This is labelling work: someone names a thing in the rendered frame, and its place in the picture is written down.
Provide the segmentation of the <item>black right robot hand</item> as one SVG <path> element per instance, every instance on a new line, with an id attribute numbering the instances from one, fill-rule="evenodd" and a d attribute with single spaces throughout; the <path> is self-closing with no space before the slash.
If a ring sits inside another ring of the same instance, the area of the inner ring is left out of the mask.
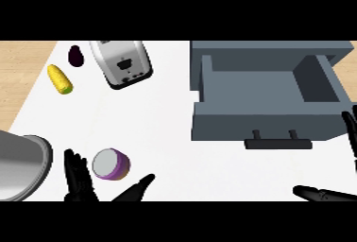
<path id="1" fill-rule="evenodd" d="M 353 112 L 343 112 L 343 119 L 347 128 L 350 146 L 356 158 L 357 171 L 357 105 L 353 106 Z M 294 194 L 309 201 L 356 201 L 357 195 L 338 191 L 318 189 L 316 187 L 299 185 L 294 187 Z"/>

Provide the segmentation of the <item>yellow corn cob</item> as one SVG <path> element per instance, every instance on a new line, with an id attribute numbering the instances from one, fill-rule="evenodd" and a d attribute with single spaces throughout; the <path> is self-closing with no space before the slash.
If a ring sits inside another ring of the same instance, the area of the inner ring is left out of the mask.
<path id="1" fill-rule="evenodd" d="M 52 80 L 52 83 L 55 85 L 58 92 L 63 95 L 70 94 L 73 92 L 73 83 L 71 83 L 63 69 L 55 64 L 51 64 L 48 66 L 48 75 L 49 75 L 49 78 Z"/>

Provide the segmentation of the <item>silver toaster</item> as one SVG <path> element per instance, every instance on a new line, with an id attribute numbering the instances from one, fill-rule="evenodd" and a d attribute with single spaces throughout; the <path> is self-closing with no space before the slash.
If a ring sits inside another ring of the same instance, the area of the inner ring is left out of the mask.
<path id="1" fill-rule="evenodd" d="M 91 41 L 91 50 L 110 86 L 120 90 L 153 76 L 142 41 Z"/>

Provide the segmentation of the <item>grey drawer cabinet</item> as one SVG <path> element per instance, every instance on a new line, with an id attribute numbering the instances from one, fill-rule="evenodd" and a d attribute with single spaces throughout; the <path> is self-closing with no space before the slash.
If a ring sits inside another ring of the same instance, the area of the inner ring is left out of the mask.
<path id="1" fill-rule="evenodd" d="M 204 56 L 216 71 L 293 71 L 306 56 L 324 55 L 336 65 L 353 49 L 350 41 L 191 41 L 191 89 Z"/>

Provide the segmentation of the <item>grey metal pot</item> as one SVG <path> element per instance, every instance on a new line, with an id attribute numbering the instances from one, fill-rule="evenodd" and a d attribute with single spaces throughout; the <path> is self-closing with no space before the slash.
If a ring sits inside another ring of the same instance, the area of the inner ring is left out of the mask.
<path id="1" fill-rule="evenodd" d="M 23 201 L 38 191 L 54 163 L 54 149 L 36 135 L 0 130 L 0 201 Z"/>

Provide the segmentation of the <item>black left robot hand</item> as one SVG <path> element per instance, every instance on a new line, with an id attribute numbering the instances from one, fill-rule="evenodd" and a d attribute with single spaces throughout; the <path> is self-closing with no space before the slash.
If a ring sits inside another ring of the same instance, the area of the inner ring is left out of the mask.
<path id="1" fill-rule="evenodd" d="M 98 202 L 95 194 L 88 159 L 74 153 L 70 148 L 64 152 L 64 173 L 67 178 L 69 193 L 66 201 Z M 156 180 L 156 175 L 147 175 L 141 181 L 116 197 L 116 201 L 142 201 L 150 184 Z"/>

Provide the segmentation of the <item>grey open drawer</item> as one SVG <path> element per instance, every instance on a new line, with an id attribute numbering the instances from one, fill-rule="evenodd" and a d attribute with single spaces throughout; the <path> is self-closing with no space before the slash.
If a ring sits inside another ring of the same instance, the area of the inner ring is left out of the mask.
<path id="1" fill-rule="evenodd" d="M 259 131 L 266 139 L 327 141 L 346 134 L 341 112 L 352 102 L 328 58 L 309 56 L 293 71 L 215 69 L 201 59 L 200 101 L 194 104 L 192 139 L 243 141 Z"/>

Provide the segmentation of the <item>dark purple eggplant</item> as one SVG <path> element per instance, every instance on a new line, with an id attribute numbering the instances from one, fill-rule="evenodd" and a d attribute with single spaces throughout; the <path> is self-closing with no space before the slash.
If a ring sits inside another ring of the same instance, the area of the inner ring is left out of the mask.
<path id="1" fill-rule="evenodd" d="M 69 61 L 74 67 L 82 67 L 85 64 L 85 55 L 79 45 L 73 45 L 69 51 Z"/>

